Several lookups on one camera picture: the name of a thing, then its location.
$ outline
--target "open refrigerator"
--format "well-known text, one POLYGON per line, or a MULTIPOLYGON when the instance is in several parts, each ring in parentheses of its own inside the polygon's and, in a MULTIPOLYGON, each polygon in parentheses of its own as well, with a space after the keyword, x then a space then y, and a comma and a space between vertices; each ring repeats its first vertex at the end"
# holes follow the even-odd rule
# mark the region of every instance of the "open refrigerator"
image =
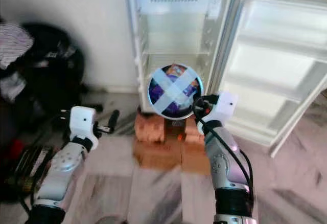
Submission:
POLYGON ((275 156, 327 84, 327 0, 128 0, 141 109, 151 74, 190 66, 239 96, 226 123, 275 156))

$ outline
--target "wire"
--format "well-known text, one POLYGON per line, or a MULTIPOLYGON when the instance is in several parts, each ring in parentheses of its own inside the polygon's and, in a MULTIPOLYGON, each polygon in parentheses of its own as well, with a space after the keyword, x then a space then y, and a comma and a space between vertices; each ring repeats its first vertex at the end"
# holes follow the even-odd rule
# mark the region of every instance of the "wire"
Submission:
MULTIPOLYGON (((252 181, 248 175, 248 173, 246 172, 245 168, 243 167, 242 163, 240 162, 240 160, 237 158, 237 156, 235 155, 235 153, 230 149, 230 147, 225 143, 225 141, 211 128, 209 127, 203 120, 202 118, 200 118, 198 116, 198 114, 196 113, 196 110, 195 110, 195 105, 198 103, 198 101, 201 99, 201 97, 199 97, 198 99, 195 100, 195 102, 192 104, 192 111, 196 117, 197 120, 200 121, 200 123, 202 123, 202 125, 204 127, 206 127, 207 130, 209 130, 209 132, 211 132, 213 134, 214 137, 216 137, 219 142, 225 147, 225 149, 229 152, 229 154, 232 156, 232 158, 236 161, 236 163, 238 164, 238 166, 240 167, 242 173, 244 174, 245 176, 245 179, 246 179, 246 182, 249 186, 249 195, 250 195, 250 201, 251 201, 251 205, 252 205, 252 208, 253 208, 253 203, 254 203, 254 196, 253 196, 253 187, 252 187, 252 181)), ((249 171, 251 172, 252 174, 252 167, 250 167, 250 164, 249 164, 249 171)))
POLYGON ((251 162, 249 160, 249 158, 247 157, 247 155, 245 154, 244 151, 240 150, 240 153, 243 155, 243 157, 245 158, 246 160, 246 163, 249 167, 249 172, 250 172, 250 181, 251 181, 251 187, 253 188, 253 171, 252 171, 252 165, 251 165, 251 162))
POLYGON ((22 198, 22 196, 21 196, 19 193, 17 193, 17 197, 18 197, 18 199, 19 199, 19 203, 20 203, 20 205, 21 205, 21 206, 23 207, 23 209, 26 211, 27 215, 30 216, 30 213, 31 213, 30 208, 27 206, 27 204, 25 203, 25 201, 24 201, 24 199, 22 198))

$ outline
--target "bricks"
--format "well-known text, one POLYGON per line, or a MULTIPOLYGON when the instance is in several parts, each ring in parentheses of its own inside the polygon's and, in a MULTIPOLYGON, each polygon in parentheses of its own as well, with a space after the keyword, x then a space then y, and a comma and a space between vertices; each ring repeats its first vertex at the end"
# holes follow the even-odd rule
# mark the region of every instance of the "bricks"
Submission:
POLYGON ((146 117, 138 113, 135 119, 135 134, 145 143, 165 141, 165 119, 158 115, 146 117))
POLYGON ((143 168, 169 170, 181 164, 181 143, 144 143, 135 141, 134 156, 143 168))
POLYGON ((170 170, 181 165, 184 171, 210 175, 204 136, 198 132, 194 118, 186 119, 184 128, 182 123, 165 122, 158 115, 146 118, 138 114, 135 134, 133 153, 141 167, 170 170))

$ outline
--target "marble floor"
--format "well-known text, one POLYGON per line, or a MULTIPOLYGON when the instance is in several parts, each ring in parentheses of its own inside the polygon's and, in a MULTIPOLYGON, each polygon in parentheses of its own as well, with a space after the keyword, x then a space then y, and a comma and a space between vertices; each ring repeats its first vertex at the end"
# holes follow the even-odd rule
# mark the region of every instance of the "marble floor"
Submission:
MULTIPOLYGON (((214 191, 208 176, 140 168, 132 158, 133 120, 138 96, 86 97, 103 102, 99 115, 121 111, 113 136, 103 136, 87 159, 64 223, 212 223, 214 191)), ((238 140, 251 160, 260 224, 327 223, 327 99, 319 96, 275 158, 238 140)), ((18 204, 0 205, 0 223, 24 223, 18 204)))

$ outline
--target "black handle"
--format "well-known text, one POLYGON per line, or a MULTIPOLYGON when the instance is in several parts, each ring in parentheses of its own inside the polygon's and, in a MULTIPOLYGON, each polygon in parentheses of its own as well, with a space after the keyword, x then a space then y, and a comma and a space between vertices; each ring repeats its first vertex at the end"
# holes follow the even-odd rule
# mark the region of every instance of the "black handle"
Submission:
POLYGON ((111 117, 109 118, 109 121, 108 121, 109 133, 114 132, 114 128, 116 127, 119 114, 120 114, 119 110, 114 110, 112 112, 112 115, 111 115, 111 117))

